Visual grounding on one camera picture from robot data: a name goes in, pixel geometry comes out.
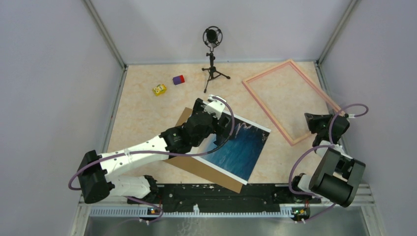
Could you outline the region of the pink wooden picture frame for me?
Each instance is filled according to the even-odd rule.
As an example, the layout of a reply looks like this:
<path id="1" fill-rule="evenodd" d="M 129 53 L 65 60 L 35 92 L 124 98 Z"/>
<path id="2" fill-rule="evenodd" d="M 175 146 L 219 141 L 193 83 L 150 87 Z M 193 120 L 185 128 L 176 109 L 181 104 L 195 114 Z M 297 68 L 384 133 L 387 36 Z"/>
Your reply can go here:
<path id="1" fill-rule="evenodd" d="M 312 135 L 304 113 L 327 115 L 341 109 L 322 89 L 312 62 L 306 66 L 289 59 L 242 84 L 291 146 Z"/>

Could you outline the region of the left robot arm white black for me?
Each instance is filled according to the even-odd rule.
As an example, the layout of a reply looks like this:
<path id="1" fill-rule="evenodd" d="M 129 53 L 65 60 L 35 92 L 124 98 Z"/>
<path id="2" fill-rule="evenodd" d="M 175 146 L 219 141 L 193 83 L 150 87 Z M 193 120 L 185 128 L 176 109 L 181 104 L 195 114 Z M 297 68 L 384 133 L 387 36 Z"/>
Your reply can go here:
<path id="1" fill-rule="evenodd" d="M 95 150 L 85 153 L 76 174 L 68 187 L 75 190 L 72 182 L 77 178 L 84 203 L 94 204 L 110 196 L 132 197 L 139 202 L 152 203 L 157 199 L 155 179 L 144 175 L 125 177 L 124 173 L 156 161 L 174 157 L 197 157 L 192 153 L 211 134 L 224 136 L 216 148 L 203 152 L 211 154 L 221 149 L 230 139 L 235 117 L 230 105 L 221 97 L 210 95 L 208 103 L 196 99 L 192 114 L 181 125 L 167 129 L 152 139 L 125 149 L 98 154 Z"/>

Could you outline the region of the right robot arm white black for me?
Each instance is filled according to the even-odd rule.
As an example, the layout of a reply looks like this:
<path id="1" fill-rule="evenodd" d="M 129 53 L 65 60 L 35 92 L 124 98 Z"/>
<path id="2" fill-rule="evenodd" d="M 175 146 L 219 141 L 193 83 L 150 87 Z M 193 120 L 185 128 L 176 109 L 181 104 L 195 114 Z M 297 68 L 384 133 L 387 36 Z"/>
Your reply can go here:
<path id="1" fill-rule="evenodd" d="M 330 200 L 342 207 L 348 207 L 354 200 L 361 184 L 366 164 L 349 156 L 338 143 L 348 130 L 348 116 L 304 114 L 308 130 L 316 137 L 312 148 L 298 160 L 315 153 L 321 161 L 313 175 L 302 173 L 294 176 L 290 171 L 289 198 L 301 203 L 308 196 Z"/>

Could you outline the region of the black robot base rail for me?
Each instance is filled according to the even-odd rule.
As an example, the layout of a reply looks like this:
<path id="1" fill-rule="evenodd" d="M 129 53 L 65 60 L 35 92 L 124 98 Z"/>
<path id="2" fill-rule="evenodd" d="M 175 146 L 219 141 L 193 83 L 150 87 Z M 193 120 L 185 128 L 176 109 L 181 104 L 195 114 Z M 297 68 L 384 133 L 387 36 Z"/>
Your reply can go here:
<path id="1" fill-rule="evenodd" d="M 287 185 L 248 184 L 239 193 L 217 184 L 164 184 L 145 198 L 161 206 L 165 213 L 190 212 L 198 206 L 202 213 L 279 212 L 281 204 L 319 204 L 320 199 L 295 195 Z"/>

